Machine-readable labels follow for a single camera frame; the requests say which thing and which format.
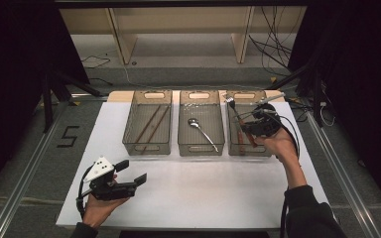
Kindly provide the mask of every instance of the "person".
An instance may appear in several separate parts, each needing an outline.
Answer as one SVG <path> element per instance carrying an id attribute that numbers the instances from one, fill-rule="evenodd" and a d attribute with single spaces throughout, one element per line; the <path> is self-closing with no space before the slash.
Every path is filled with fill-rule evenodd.
<path id="1" fill-rule="evenodd" d="M 308 185 L 293 141 L 286 130 L 280 128 L 271 137 L 257 137 L 255 142 L 263 144 L 283 164 L 289 189 L 284 196 L 289 205 L 286 217 L 288 237 L 346 237 L 333 218 L 327 203 L 318 203 L 313 188 Z M 71 238 L 93 238 L 98 227 L 110 213 L 128 198 L 101 201 L 92 195 L 88 198 L 82 222 L 76 224 Z"/>

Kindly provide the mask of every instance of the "silver ladle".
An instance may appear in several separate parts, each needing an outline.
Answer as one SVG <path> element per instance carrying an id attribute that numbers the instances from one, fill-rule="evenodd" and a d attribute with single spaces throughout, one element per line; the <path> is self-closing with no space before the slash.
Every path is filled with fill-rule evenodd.
<path id="1" fill-rule="evenodd" d="M 215 149 L 216 152 L 218 152 L 218 149 L 216 148 L 216 146 L 214 145 L 214 143 L 211 141 L 211 139 L 209 139 L 208 135 L 206 135 L 202 129 L 200 128 L 199 126 L 199 121 L 196 119 L 196 118 L 190 118 L 188 120 L 188 123 L 192 126 L 192 127 L 195 127 L 197 129 L 199 129 L 199 131 L 205 136 L 205 138 L 209 141 L 209 143 L 211 143 L 212 147 Z"/>

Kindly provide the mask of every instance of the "black sleeve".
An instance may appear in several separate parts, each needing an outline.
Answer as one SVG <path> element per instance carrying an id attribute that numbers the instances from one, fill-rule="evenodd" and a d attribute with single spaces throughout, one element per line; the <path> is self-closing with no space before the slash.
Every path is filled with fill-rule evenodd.
<path id="1" fill-rule="evenodd" d="M 325 202 L 318 203 L 311 186 L 287 190 L 285 197 L 289 205 L 286 230 L 290 238 L 346 237 L 333 218 L 329 205 Z"/>
<path id="2" fill-rule="evenodd" d="M 76 223 L 75 230 L 70 235 L 70 238 L 95 238 L 98 231 L 94 228 L 85 225 L 84 223 Z"/>

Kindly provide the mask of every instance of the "person's left hand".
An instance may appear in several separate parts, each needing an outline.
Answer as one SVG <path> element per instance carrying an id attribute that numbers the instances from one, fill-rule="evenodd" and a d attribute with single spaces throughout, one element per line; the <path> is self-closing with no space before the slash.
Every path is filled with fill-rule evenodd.
<path id="1" fill-rule="evenodd" d="M 88 196 L 88 202 L 85 206 L 85 214 L 82 219 L 82 223 L 89 225 L 94 229 L 98 229 L 100 225 L 109 217 L 111 212 L 116 207 L 125 203 L 129 197 L 116 200 L 97 200 L 92 194 Z"/>

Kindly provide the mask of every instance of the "white tabletop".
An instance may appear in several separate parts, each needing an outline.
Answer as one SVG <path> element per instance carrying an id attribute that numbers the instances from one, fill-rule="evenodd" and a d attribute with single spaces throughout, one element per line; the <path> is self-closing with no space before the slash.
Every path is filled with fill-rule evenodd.
<path id="1" fill-rule="evenodd" d="M 327 198 L 318 180 L 303 138 L 286 102 L 271 102 L 281 116 L 290 119 L 300 140 L 300 162 L 308 184 L 319 202 Z M 181 157 L 178 147 L 179 104 L 174 103 L 172 152 L 168 156 L 131 157 L 122 144 L 130 103 L 103 103 L 78 171 L 57 221 L 72 227 L 80 221 L 75 206 L 79 181 L 101 155 L 113 165 L 129 160 L 118 181 L 132 181 L 147 173 L 147 182 L 134 197 L 118 207 L 103 227 L 162 230 L 253 230 L 280 227 L 284 191 L 287 188 L 282 164 L 271 158 L 228 155 L 227 140 L 221 157 Z M 226 137 L 225 106 L 222 117 Z M 286 120 L 282 122 L 291 126 Z"/>

